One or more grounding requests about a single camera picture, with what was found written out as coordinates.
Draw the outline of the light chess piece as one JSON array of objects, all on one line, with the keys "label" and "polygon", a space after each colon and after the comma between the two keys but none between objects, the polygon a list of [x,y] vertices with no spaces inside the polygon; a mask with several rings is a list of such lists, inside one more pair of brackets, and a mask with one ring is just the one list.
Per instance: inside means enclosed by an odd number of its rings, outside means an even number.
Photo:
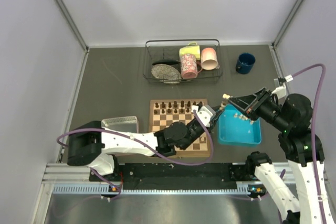
[{"label": "light chess piece", "polygon": [[230,98],[230,95],[228,94],[223,94],[222,96],[223,100],[228,100]]}]

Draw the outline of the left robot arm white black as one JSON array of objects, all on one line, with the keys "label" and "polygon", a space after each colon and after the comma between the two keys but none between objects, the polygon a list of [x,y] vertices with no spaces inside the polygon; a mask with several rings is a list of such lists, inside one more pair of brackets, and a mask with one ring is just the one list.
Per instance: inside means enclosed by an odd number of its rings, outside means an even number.
[{"label": "left robot arm white black", "polygon": [[192,106],[189,123],[173,122],[162,130],[150,133],[118,132],[92,121],[69,132],[69,166],[87,166],[107,180],[119,174],[116,154],[140,154],[167,158],[184,151],[203,134],[209,135],[224,108],[197,104]]}]

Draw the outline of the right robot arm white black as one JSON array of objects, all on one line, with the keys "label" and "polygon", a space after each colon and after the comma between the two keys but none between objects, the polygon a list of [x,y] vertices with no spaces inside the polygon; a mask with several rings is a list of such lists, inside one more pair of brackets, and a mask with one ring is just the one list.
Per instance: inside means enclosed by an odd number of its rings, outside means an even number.
[{"label": "right robot arm white black", "polygon": [[280,133],[278,141],[295,178],[294,195],[277,174],[265,153],[253,152],[245,162],[245,174],[258,179],[276,204],[282,223],[334,223],[324,184],[324,152],[310,125],[313,109],[302,94],[290,94],[282,105],[275,94],[263,88],[228,102],[245,117],[263,119]]}]

